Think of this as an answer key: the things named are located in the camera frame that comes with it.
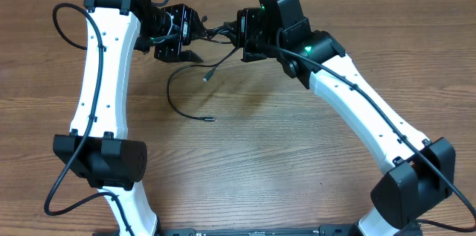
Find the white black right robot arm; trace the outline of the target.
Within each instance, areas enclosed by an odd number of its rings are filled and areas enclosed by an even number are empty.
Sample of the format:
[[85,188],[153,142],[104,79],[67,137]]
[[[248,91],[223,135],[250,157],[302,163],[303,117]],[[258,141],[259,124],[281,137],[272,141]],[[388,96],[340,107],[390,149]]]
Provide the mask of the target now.
[[346,235],[419,235],[424,213],[451,195],[455,151],[401,118],[366,82],[344,47],[313,30],[300,0],[259,0],[237,12],[243,60],[276,59],[284,72],[323,98],[367,147],[382,172],[373,209]]

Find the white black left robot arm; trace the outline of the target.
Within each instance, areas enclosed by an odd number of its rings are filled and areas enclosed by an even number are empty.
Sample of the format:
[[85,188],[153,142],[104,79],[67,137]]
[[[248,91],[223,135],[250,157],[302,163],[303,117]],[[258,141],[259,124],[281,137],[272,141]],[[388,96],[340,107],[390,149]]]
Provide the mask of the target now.
[[183,4],[153,0],[83,0],[79,11],[88,35],[82,89],[68,134],[54,137],[54,153],[65,172],[85,179],[107,200],[119,235],[159,235],[143,185],[147,146],[128,137],[132,55],[152,51],[165,63],[199,63],[187,45],[202,24]]

